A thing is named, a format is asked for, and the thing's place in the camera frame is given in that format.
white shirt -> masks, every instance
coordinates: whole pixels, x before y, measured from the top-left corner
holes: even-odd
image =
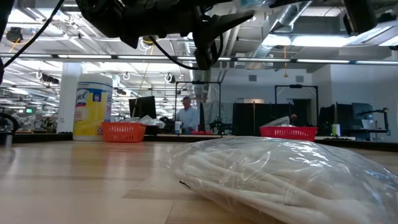
[[[188,109],[181,109],[177,114],[177,121],[182,121],[183,128],[192,128],[198,130],[199,125],[199,113],[198,110],[192,106]]]

orange plastic basket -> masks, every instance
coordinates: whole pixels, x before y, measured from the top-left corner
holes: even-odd
[[[261,137],[315,141],[317,127],[261,127]]]
[[[102,122],[106,142],[140,142],[145,129],[146,125],[140,123]]]

computer monitor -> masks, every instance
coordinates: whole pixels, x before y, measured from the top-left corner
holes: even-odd
[[[137,99],[130,99],[129,100],[129,107],[130,107],[130,117],[140,117],[143,118],[144,116],[148,115],[153,119],[156,119],[156,107],[155,107],[155,97],[154,96],[147,96],[147,97],[140,97]]]
[[[373,111],[373,106],[370,105],[369,103],[353,103],[353,111],[354,111],[354,119],[360,119],[360,120],[374,119],[373,113],[361,114],[363,112]]]

wooden table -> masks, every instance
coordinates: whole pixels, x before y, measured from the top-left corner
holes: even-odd
[[[176,183],[177,142],[48,142],[0,149],[2,223],[251,223]],[[398,154],[355,150],[398,174]]]

disinfecting wipes canister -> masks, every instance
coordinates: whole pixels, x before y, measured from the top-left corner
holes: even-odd
[[[111,121],[112,78],[99,74],[79,76],[73,140],[102,141],[102,122]]]

